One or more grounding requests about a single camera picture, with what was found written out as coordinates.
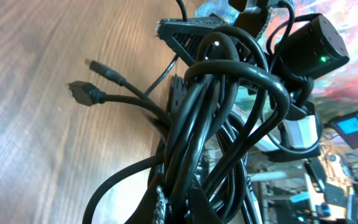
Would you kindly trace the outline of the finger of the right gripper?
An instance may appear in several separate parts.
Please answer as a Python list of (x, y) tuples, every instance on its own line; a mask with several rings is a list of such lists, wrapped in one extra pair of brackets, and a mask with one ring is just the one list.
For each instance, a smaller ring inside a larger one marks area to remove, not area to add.
[(182, 77), (179, 77), (177, 74), (175, 74), (170, 79), (168, 101), (166, 107), (166, 112), (171, 120), (173, 120), (175, 115), (177, 114), (185, 96), (186, 88), (184, 80)]
[(157, 35), (175, 53), (176, 59), (182, 59), (189, 67), (197, 61), (199, 44), (203, 37), (216, 27), (229, 24), (215, 14), (208, 17), (180, 19), (162, 19), (157, 27)]

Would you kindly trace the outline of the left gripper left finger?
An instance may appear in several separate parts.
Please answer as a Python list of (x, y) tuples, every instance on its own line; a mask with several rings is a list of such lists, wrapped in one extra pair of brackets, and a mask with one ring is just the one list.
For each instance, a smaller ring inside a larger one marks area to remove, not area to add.
[(168, 199), (163, 192), (164, 176), (157, 173), (148, 186), (140, 204), (131, 215), (133, 224), (164, 224)]

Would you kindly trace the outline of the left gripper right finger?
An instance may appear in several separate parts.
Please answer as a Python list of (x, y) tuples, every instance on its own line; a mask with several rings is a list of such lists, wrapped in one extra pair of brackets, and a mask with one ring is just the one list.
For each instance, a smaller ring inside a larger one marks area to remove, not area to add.
[(204, 192), (197, 187), (192, 187), (188, 191), (188, 211), (185, 221), (188, 224), (223, 224)]

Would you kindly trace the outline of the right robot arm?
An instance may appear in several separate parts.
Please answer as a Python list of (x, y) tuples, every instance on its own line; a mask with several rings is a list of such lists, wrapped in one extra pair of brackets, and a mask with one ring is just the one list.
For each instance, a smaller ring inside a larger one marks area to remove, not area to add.
[(201, 92), (219, 85), (218, 112), (209, 128), (214, 135), (229, 116), (241, 80), (258, 86), (252, 115), (262, 117), (266, 95), (274, 112), (262, 121), (258, 136), (269, 135), (283, 120), (298, 121), (309, 108), (313, 81), (349, 61), (342, 37), (321, 14), (291, 17), (282, 24), (285, 35), (274, 48), (262, 48), (246, 30), (214, 17), (189, 21), (162, 19), (158, 36), (183, 59), (187, 94), (168, 134), (166, 157), (171, 158), (187, 117)]

